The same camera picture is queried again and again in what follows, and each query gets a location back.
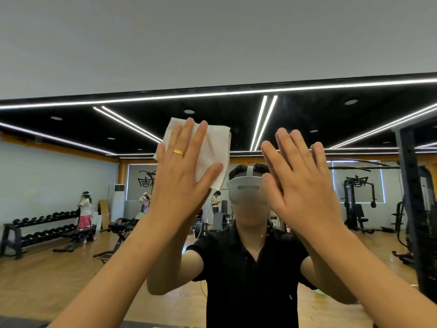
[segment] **black hair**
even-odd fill
[[[237,167],[232,169],[231,172],[229,173],[229,180],[235,177],[245,176],[246,172],[247,172],[247,166],[245,164],[239,164],[237,165]],[[262,174],[268,172],[269,172],[269,167],[267,167],[266,164],[254,165],[254,176],[261,176]]]
[[[82,197],[90,199],[90,204],[93,203],[93,201],[91,200],[91,194],[88,191],[83,192]]]

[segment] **forearm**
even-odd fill
[[[50,328],[118,328],[172,235],[173,231],[162,221],[145,215],[118,251],[52,322]],[[123,287],[114,287],[120,281],[123,281]]]
[[[170,240],[147,278],[147,289],[152,295],[163,295],[176,288],[183,245],[191,223],[187,220]]]
[[[320,228],[312,234],[306,239],[381,328],[435,326],[437,306],[390,270],[352,232],[339,227]]]
[[[314,275],[312,276],[314,281],[310,280],[310,282],[340,303],[356,303],[357,298],[349,291],[325,260],[323,260],[304,237],[299,234],[297,235],[308,251],[312,261],[313,267],[309,270],[311,271],[310,274],[312,273]]]

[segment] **green object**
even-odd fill
[[[323,291],[320,291],[319,289],[314,290],[314,292],[317,293],[318,295],[326,296],[326,293]]]

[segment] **neck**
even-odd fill
[[[267,223],[263,222],[256,226],[243,226],[236,220],[238,235],[244,247],[260,250],[266,241]]]

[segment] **black shirt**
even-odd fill
[[[296,236],[269,228],[258,261],[244,248],[235,223],[211,232],[187,247],[203,259],[206,326],[298,327],[298,282],[316,289],[300,266],[308,252]]]

